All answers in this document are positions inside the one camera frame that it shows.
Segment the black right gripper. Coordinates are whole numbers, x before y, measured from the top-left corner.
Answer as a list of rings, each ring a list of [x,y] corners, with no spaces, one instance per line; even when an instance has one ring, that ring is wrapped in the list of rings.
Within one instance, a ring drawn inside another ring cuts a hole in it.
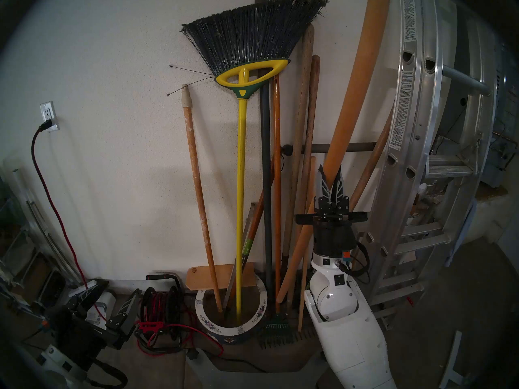
[[[335,176],[331,192],[323,165],[319,165],[318,172],[321,175],[321,192],[318,201],[315,198],[313,201],[313,204],[317,204],[318,207],[313,213],[296,214],[295,222],[313,227],[313,253],[324,257],[342,258],[343,253],[357,247],[357,238],[352,224],[365,222],[368,216],[366,212],[349,210],[349,197],[345,196],[341,166]]]

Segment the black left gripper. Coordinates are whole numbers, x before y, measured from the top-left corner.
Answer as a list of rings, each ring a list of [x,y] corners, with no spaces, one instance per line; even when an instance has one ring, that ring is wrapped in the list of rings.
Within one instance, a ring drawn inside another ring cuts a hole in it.
[[[71,296],[66,305],[52,307],[45,314],[54,335],[54,346],[82,370],[89,370],[105,347],[120,350],[134,332],[141,295],[138,288],[114,317],[107,318],[105,330],[86,321],[87,312],[108,285],[108,280],[91,280]]]

